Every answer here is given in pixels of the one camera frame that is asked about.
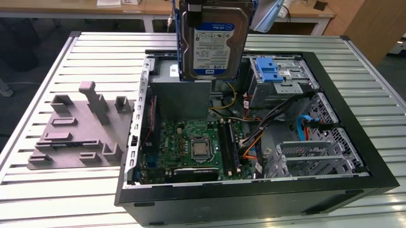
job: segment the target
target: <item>connector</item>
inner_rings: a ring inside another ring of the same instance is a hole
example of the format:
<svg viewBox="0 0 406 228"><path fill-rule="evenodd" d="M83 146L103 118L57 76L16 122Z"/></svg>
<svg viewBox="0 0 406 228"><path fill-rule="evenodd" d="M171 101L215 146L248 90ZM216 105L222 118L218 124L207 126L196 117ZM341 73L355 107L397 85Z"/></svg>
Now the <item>connector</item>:
<svg viewBox="0 0 406 228"><path fill-rule="evenodd" d="M248 145L248 143L246 142L246 143L243 143L243 139L240 139L240 141L239 141L239 147L240 148L243 148L243 147L246 147L247 145Z"/></svg>
<svg viewBox="0 0 406 228"><path fill-rule="evenodd" d="M283 77L281 77L278 72L278 66L271 58L256 58L256 67L263 82L283 82Z"/></svg>
<svg viewBox="0 0 406 228"><path fill-rule="evenodd" d="M330 131L333 128L342 127L339 123L323 123L318 118L313 119L311 121L305 121L303 126L313 129L317 128L321 132Z"/></svg>

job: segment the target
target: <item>cable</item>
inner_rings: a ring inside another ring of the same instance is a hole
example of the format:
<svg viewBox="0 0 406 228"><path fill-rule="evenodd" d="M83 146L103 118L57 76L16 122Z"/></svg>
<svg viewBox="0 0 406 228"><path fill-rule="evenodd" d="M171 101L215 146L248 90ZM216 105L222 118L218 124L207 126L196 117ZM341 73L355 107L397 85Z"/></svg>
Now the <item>cable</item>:
<svg viewBox="0 0 406 228"><path fill-rule="evenodd" d="M282 5L282 7L287 10L287 21L286 22L290 23L293 21L290 9L283 5Z"/></svg>
<svg viewBox="0 0 406 228"><path fill-rule="evenodd" d="M258 136L258 138L256 138L255 141L252 142L251 146L250 146L248 149L246 150L246 153L243 153L243 155L242 155L243 158L247 158L248 151L250 151L250 149L254 147L254 145L256 144L256 142L259 141L259 139L260 139L260 137L262 137L263 134L265 134L265 133L262 132L262 134Z"/></svg>
<svg viewBox="0 0 406 228"><path fill-rule="evenodd" d="M150 110L150 131L148 131L148 134L147 134L147 137L146 137L146 140L144 140L144 143L142 144L142 146L144 146L144 145L146 145L146 142L147 142L148 137L150 137L151 132L152 132L152 123L154 123L152 108L154 108L154 97L151 98L151 110Z"/></svg>
<svg viewBox="0 0 406 228"><path fill-rule="evenodd" d="M167 18L167 28L166 28L166 32L170 32L170 27L171 27L171 25L172 25L172 15L174 15L174 11L175 11L175 9L174 9L174 5L172 5L172 11L171 11L171 14L170 14L170 17Z"/></svg>
<svg viewBox="0 0 406 228"><path fill-rule="evenodd" d="M231 114L232 117L239 118L239 117L232 113L232 111L230 110L230 108L224 108L224 110L227 110L227 112Z"/></svg>
<svg viewBox="0 0 406 228"><path fill-rule="evenodd" d="M11 83L5 83L7 85L13 85L13 84L35 84L35 85L40 85L40 83L36 82L11 82Z"/></svg>
<svg viewBox="0 0 406 228"><path fill-rule="evenodd" d="M310 128L309 127L305 128L305 134L306 134L306 140L309 141L310 140Z"/></svg>
<svg viewBox="0 0 406 228"><path fill-rule="evenodd" d="M315 120L315 121L319 121L319 118L311 118L309 115L299 115L298 116L298 119L297 119L297 129L298 129L298 135L299 135L299 139L302 140L302 141L305 141L306 140L306 132L307 132L307 130L306 130L306 128L305 128L305 130L302 130L302 122L303 121L311 121L311 120Z"/></svg>
<svg viewBox="0 0 406 228"><path fill-rule="evenodd" d="M244 120L240 119L238 117L231 117L231 116L224 116L223 114L220 114L216 110L211 109L210 110L214 114L216 114L216 116L219 116L220 118L226 118L226 119L234 119L234 120L240 120L240 121L246 121L246 122L252 122L254 120Z"/></svg>
<svg viewBox="0 0 406 228"><path fill-rule="evenodd" d="M232 85L228 82L226 82L226 84L230 86L230 88L232 90L232 93L234 93L234 98L232 98L231 103L228 105L220 106L220 107L208 107L208 109L224 109L224 108L228 108L234 105L234 103L236 101L236 92L235 92L235 89L234 89Z"/></svg>
<svg viewBox="0 0 406 228"><path fill-rule="evenodd" d="M256 137L256 135L266 129L269 123L281 115L285 113L286 109L289 108L289 105L291 102L297 101L298 99L303 99L307 97L313 97L315 92L309 92L301 95L291 96L287 100L285 100L277 107L274 107L269 113L266 114L265 118L258 124L256 130L254 131L252 135L248 136L243 141L242 144L246 144L252 138Z"/></svg>
<svg viewBox="0 0 406 228"><path fill-rule="evenodd" d="M262 154L262 145L260 145L260 140L258 141L256 145L255 145L255 152L256 152L256 162L260 165L260 167L265 166L265 158L263 158L263 154ZM263 172L263 168L262 168L262 172L255 168L255 173L256 173L256 179L263 178L265 177L265 172Z"/></svg>

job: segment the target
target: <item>black cable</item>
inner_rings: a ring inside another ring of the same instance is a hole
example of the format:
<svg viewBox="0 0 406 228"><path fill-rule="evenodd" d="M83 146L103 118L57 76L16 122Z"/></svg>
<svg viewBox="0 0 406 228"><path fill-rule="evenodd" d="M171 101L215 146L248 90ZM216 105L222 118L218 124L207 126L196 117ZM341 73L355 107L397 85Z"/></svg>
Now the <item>black cable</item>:
<svg viewBox="0 0 406 228"><path fill-rule="evenodd" d="M262 155L260 139L258 140L256 145L255 145L255 152L256 152L258 164L262 167L262 171L260 172L255 168L255 179L259 179L259 178L265 177L265 158L263 158L263 155Z"/></svg>
<svg viewBox="0 0 406 228"><path fill-rule="evenodd" d="M293 21L293 18L291 18L291 12L290 12L290 9L282 5L282 7L287 10L287 21L286 22L291 22Z"/></svg>
<svg viewBox="0 0 406 228"><path fill-rule="evenodd" d="M216 109L210 109L214 113L216 113L219 116L222 116L223 118L230 118L231 116L226 116L224 114L222 114Z"/></svg>
<svg viewBox="0 0 406 228"><path fill-rule="evenodd" d="M291 102L306 98L306 97L313 97L315 94L315 92L309 92L306 94L299 94L299 95L294 95L291 96L287 100L285 100L279 105L277 105L277 107L274 107L271 109L271 111L269 111L269 113L266 114L265 118L262 119L262 121L259 122L259 125L256 127L255 132L252 133L251 136L248 136L243 142L248 142L251 139L254 139L260 132L266 129L266 127L269 126L270 122L281 115L286 112L286 109L289 108Z"/></svg>

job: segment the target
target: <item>table leg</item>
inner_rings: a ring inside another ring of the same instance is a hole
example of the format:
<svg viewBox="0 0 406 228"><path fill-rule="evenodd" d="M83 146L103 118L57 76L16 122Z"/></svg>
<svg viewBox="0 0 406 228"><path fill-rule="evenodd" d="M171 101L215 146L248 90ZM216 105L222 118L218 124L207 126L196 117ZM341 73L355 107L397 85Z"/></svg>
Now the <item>table leg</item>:
<svg viewBox="0 0 406 228"><path fill-rule="evenodd" d="M154 32L154 25L152 25L154 15L143 15L142 19L144 21L146 32L152 33Z"/></svg>
<svg viewBox="0 0 406 228"><path fill-rule="evenodd" d="M0 95L4 97L11 97L13 95L12 89L5 85L1 79L0 79Z"/></svg>
<svg viewBox="0 0 406 228"><path fill-rule="evenodd" d="M329 25L330 18L321 18L315 25L315 28L311 31L313 36L322 36Z"/></svg>

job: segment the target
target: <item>hard drive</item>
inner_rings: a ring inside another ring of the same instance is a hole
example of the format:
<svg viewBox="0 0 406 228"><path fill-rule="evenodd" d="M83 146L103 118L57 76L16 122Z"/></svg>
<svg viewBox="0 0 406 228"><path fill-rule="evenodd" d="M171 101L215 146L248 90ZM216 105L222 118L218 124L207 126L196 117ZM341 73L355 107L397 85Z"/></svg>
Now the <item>hard drive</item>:
<svg viewBox="0 0 406 228"><path fill-rule="evenodd" d="M251 0L180 1L180 80L235 79L248 33Z"/></svg>

